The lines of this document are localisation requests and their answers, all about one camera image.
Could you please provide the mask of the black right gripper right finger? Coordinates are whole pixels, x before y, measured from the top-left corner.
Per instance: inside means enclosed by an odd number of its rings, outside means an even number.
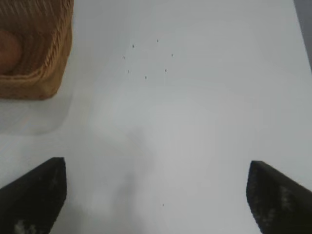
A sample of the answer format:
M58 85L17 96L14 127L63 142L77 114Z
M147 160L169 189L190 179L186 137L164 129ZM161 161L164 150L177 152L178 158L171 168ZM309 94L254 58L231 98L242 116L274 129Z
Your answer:
M312 192L263 161L250 163L246 199L261 233L312 232Z

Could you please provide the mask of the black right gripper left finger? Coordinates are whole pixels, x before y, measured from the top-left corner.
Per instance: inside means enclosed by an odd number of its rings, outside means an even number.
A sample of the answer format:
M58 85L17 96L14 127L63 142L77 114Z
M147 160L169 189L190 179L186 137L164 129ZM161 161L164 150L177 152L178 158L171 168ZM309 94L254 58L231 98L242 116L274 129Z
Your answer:
M0 232L50 233L66 197L65 159L53 157L1 188Z

